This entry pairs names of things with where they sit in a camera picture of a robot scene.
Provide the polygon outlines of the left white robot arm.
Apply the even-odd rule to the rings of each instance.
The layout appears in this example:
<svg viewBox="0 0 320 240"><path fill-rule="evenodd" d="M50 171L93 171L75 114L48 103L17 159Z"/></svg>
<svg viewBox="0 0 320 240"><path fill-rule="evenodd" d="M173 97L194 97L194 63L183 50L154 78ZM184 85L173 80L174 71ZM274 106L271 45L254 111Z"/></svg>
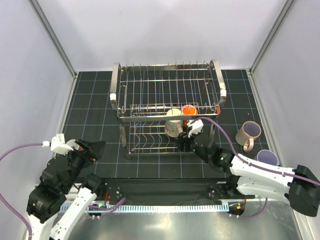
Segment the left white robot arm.
<svg viewBox="0 0 320 240"><path fill-rule="evenodd" d="M42 145L57 156L47 163L39 185L29 195L26 209L32 230L29 239L66 240L91 202L103 199L107 192L106 182L101 177L88 174L71 206L55 222L79 174L102 157L106 142L65 141L63 134L58 134Z"/></svg>

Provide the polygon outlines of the pink mug with purple interior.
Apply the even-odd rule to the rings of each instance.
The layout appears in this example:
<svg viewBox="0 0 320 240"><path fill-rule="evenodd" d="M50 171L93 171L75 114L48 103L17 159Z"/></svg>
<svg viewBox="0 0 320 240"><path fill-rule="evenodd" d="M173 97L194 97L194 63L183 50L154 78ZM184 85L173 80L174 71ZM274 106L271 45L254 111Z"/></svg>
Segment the pink mug with purple interior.
<svg viewBox="0 0 320 240"><path fill-rule="evenodd" d="M246 121L236 133L235 140L243 147L243 151L250 152L261 133L262 129L256 122Z"/></svg>

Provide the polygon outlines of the salmon pink patterned cup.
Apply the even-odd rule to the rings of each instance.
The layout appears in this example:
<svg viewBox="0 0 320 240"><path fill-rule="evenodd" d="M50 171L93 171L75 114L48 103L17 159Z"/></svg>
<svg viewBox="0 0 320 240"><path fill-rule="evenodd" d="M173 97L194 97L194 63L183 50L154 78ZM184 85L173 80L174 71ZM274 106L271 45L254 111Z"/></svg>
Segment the salmon pink patterned cup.
<svg viewBox="0 0 320 240"><path fill-rule="evenodd" d="M66 144L74 150L77 150L80 152L84 150L84 148L82 146L80 146L78 143L76 143L75 139L69 140Z"/></svg>

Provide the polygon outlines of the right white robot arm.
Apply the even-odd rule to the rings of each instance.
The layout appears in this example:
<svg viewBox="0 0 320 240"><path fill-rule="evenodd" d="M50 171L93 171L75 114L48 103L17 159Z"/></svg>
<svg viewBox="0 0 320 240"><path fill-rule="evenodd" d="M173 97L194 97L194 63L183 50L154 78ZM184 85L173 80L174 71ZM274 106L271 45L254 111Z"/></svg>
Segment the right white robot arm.
<svg viewBox="0 0 320 240"><path fill-rule="evenodd" d="M180 133L177 142L180 151L192 152L214 170L229 175L225 192L230 198L261 196L286 203L305 216L317 216L320 181L308 167L280 167L259 162L218 147L202 132L191 136Z"/></svg>

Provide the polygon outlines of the orange mug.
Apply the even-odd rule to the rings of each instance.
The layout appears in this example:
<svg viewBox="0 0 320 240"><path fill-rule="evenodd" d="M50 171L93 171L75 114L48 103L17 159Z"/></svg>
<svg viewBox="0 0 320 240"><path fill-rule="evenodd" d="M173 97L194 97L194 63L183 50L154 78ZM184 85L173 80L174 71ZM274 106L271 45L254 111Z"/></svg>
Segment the orange mug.
<svg viewBox="0 0 320 240"><path fill-rule="evenodd" d="M185 104L180 108L181 114L184 116L195 116L198 114L198 109L192 104Z"/></svg>

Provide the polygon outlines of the beige floral mug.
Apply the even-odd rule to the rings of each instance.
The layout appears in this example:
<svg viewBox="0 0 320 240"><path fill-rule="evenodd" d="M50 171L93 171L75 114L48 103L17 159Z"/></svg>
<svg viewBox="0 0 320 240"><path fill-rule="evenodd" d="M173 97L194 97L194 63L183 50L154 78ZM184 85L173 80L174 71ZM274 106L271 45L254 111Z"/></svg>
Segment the beige floral mug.
<svg viewBox="0 0 320 240"><path fill-rule="evenodd" d="M181 116L181 115L182 115L182 111L177 108L170 109L166 113L167 117ZM183 131L183 121L179 119L166 120L164 130L169 137L177 138L179 136L179 133Z"/></svg>

